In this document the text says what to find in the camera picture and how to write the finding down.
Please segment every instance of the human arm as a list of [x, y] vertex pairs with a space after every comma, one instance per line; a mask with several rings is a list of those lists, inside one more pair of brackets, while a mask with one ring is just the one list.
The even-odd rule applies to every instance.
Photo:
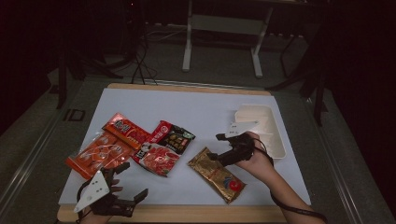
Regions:
[[[260, 139], [260, 137], [255, 133], [249, 133], [249, 135], [254, 139]], [[236, 165], [245, 169], [263, 182], [271, 190], [273, 196], [278, 201], [289, 207], [313, 212], [314, 210], [300, 198], [286, 180], [276, 171], [270, 160], [264, 155], [265, 153], [263, 153], [264, 148], [262, 143], [258, 140], [254, 141], [257, 149], [254, 149], [253, 156], [248, 161], [239, 161]], [[322, 219], [317, 217], [301, 215], [282, 207], [281, 210], [288, 223], [325, 223]]]

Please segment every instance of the black strap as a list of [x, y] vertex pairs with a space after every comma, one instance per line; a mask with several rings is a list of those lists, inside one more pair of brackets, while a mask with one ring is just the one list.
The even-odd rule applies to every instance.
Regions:
[[261, 144], [262, 144], [262, 146], [264, 147], [264, 150], [262, 150], [262, 149], [260, 149], [260, 148], [258, 148], [258, 147], [254, 147], [254, 148], [256, 148], [257, 150], [259, 150], [260, 151], [260, 153], [262, 153], [262, 154], [264, 154], [264, 156], [271, 162], [271, 164], [274, 166], [274, 159], [272, 159], [272, 157], [270, 157], [270, 155], [268, 155], [268, 153], [267, 153], [267, 147], [265, 146], [265, 144], [260, 140], [260, 139], [258, 139], [258, 138], [252, 138], [253, 140], [256, 140], [256, 141], [259, 141]]
[[78, 224], [78, 223], [81, 223], [81, 220], [85, 217], [85, 216], [87, 216], [90, 212], [91, 212], [92, 210], [90, 210], [89, 212], [87, 212], [85, 215], [80, 215], [80, 214], [78, 214], [78, 219], [76, 220], [76, 223]]
[[318, 217], [318, 218], [322, 219], [325, 223], [328, 222], [328, 221], [327, 221], [327, 218], [326, 218], [325, 216], [323, 216], [321, 213], [317, 213], [317, 212], [313, 212], [313, 211], [308, 211], [308, 210], [304, 210], [304, 209], [300, 209], [300, 208], [295, 208], [295, 207], [290, 207], [290, 206], [287, 206], [287, 205], [283, 204], [282, 202], [280, 202], [280, 201], [273, 195], [272, 192], [271, 192], [271, 198], [273, 199], [274, 203], [275, 203], [277, 206], [279, 206], [279, 207], [281, 207], [281, 208], [283, 208], [283, 209], [285, 209], [285, 210], [287, 210], [287, 211], [290, 211], [290, 212], [293, 212], [293, 213], [297, 213], [297, 214], [300, 214], [300, 215], [304, 215], [304, 216]]

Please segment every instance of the floor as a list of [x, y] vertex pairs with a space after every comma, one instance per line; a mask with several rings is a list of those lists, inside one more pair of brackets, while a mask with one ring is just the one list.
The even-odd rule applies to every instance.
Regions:
[[[254, 77], [249, 58], [251, 36], [227, 36], [216, 41], [210, 33], [194, 36], [191, 70], [184, 73], [185, 28], [150, 27], [148, 48], [140, 48], [138, 54], [138, 59], [144, 59], [143, 79], [137, 73], [134, 83], [264, 90], [285, 80], [279, 55], [288, 40], [281, 36], [270, 35], [264, 40], [261, 79]], [[285, 55], [289, 72], [305, 48], [301, 38], [290, 47]], [[80, 147], [102, 89], [112, 82], [132, 82], [136, 67], [136, 63], [130, 63], [115, 69], [123, 79], [104, 77], [89, 67], [84, 81], [69, 76], [63, 108], [56, 109], [57, 94], [46, 92], [0, 137], [0, 148], [7, 151], [0, 158], [0, 173], [6, 180], [0, 183], [1, 223], [56, 221], [58, 200], [70, 172], [64, 159]], [[57, 83], [57, 70], [49, 74], [49, 79]], [[312, 99], [298, 94], [301, 84], [271, 93], [279, 103], [312, 206], [326, 214], [329, 223], [394, 223], [332, 93], [326, 91], [327, 112], [322, 113], [320, 128], [312, 119]], [[68, 110], [83, 110], [85, 118], [70, 120]]]

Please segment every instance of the orange snack bag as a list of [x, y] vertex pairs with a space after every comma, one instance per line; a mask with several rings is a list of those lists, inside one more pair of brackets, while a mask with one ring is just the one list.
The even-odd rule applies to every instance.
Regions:
[[115, 114], [103, 127], [103, 130], [113, 133], [135, 151], [141, 148], [146, 139], [150, 137], [150, 133], [128, 120], [121, 113]]
[[66, 164], [90, 179], [102, 167], [114, 168], [130, 158], [132, 148], [109, 132], [103, 132], [87, 147], [66, 159]]

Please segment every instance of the gold snack bag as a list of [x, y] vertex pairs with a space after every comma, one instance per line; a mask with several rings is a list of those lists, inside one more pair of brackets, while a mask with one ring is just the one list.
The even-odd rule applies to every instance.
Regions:
[[205, 147], [189, 161], [188, 165], [200, 174], [226, 203], [231, 203], [239, 196], [246, 184], [218, 161], [210, 160], [206, 155], [210, 152], [209, 148]]

